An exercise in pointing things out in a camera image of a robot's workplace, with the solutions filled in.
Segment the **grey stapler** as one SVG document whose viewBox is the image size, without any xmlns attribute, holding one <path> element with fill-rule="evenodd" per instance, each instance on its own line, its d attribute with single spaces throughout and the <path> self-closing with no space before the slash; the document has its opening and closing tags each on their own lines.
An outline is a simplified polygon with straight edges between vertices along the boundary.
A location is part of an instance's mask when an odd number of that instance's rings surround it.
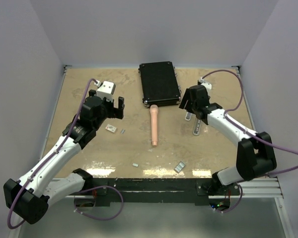
<svg viewBox="0 0 298 238">
<path fill-rule="evenodd" d="M 200 130 L 201 130 L 201 120 L 200 119 L 195 119 L 194 126 L 193 126 L 193 135 L 194 136 L 199 136 L 200 135 Z"/>
</svg>

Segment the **light blue stapler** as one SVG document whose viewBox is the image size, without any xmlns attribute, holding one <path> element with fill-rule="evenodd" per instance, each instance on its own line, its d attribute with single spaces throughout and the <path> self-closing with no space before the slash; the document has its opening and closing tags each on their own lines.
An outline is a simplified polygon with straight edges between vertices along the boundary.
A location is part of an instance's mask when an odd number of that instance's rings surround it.
<svg viewBox="0 0 298 238">
<path fill-rule="evenodd" d="M 192 114 L 190 112 L 187 112 L 186 113 L 186 116 L 185 116 L 185 120 L 186 121 L 190 121 L 191 120 L 191 117 L 192 117 Z"/>
</svg>

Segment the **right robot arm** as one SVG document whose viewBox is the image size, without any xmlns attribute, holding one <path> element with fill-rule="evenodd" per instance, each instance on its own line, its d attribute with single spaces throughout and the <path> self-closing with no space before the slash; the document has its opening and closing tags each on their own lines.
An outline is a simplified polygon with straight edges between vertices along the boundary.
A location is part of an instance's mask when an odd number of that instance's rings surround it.
<svg viewBox="0 0 298 238">
<path fill-rule="evenodd" d="M 270 135 L 243 126 L 219 104 L 210 103 L 203 84 L 187 88 L 179 107 L 195 115 L 197 121 L 215 128 L 237 147 L 235 165 L 213 173 L 211 179 L 200 186 L 205 193 L 222 195 L 229 186 L 261 177 L 277 167 Z"/>
</svg>

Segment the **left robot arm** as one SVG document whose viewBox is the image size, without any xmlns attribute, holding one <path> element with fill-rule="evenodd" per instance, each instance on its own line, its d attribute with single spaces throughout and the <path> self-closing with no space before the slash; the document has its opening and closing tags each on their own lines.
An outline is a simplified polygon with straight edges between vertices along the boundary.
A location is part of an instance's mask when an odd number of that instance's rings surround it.
<svg viewBox="0 0 298 238">
<path fill-rule="evenodd" d="M 61 168 L 78 154 L 95 136 L 106 119 L 123 119 L 125 100 L 118 98 L 118 107 L 107 96 L 101 98 L 95 90 L 85 92 L 83 99 L 62 136 L 44 158 L 18 180 L 9 179 L 3 186 L 4 197 L 12 213 L 24 222 L 37 223 L 55 202 L 72 194 L 89 194 L 93 176 L 83 169 L 74 170 L 68 177 L 51 185 Z"/>
</svg>

